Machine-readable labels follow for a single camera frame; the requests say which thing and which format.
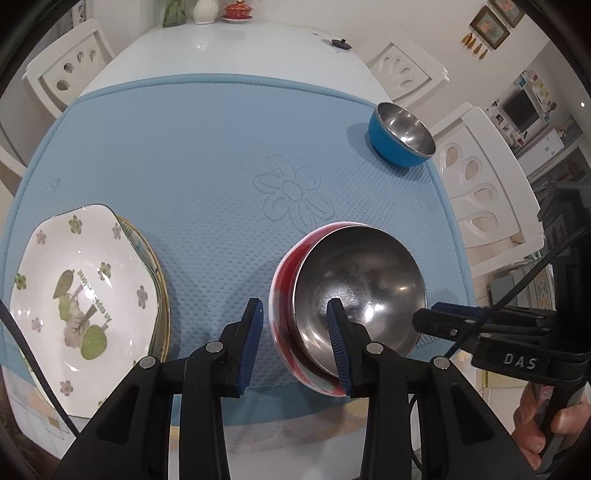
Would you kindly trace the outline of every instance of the hand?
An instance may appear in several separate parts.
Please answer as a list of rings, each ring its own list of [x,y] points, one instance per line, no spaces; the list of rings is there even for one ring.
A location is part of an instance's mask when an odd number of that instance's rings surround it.
[[[546,446],[544,434],[534,421],[537,408],[534,389],[529,383],[521,396],[519,408],[513,414],[515,431],[511,436],[534,470],[540,467],[540,452]],[[550,428],[554,433],[571,436],[569,440],[572,444],[587,425],[590,416],[591,406],[583,396],[583,401],[579,405],[560,410],[552,420]]]

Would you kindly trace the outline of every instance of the white vase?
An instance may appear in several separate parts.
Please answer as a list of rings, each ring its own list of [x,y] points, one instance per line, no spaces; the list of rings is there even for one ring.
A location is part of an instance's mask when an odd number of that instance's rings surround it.
[[[214,23],[219,10],[217,0],[197,0],[193,9],[193,19],[197,25]]]

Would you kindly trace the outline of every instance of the television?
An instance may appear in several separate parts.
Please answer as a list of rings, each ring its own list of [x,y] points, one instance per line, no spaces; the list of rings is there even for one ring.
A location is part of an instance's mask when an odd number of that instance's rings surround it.
[[[519,133],[525,132],[534,122],[540,118],[534,104],[525,90],[511,97],[504,105],[503,110],[517,127]]]

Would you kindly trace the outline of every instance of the green flower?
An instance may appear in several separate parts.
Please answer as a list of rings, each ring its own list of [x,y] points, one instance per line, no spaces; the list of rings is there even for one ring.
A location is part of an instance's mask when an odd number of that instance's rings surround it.
[[[14,283],[17,286],[17,290],[24,290],[27,288],[27,278],[20,273],[17,273],[17,276],[14,278]]]
[[[111,264],[106,264],[105,262],[100,263],[99,277],[101,280],[104,280],[105,277],[111,277]]]
[[[82,220],[78,220],[76,215],[70,220],[70,230],[72,233],[77,233],[78,235],[82,233]]]

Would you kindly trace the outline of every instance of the blue bowl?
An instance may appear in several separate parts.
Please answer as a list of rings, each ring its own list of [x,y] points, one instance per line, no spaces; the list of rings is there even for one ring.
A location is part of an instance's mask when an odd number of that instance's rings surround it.
[[[435,155],[435,140],[413,114],[380,103],[369,120],[369,139],[377,152],[401,167],[416,167]]]

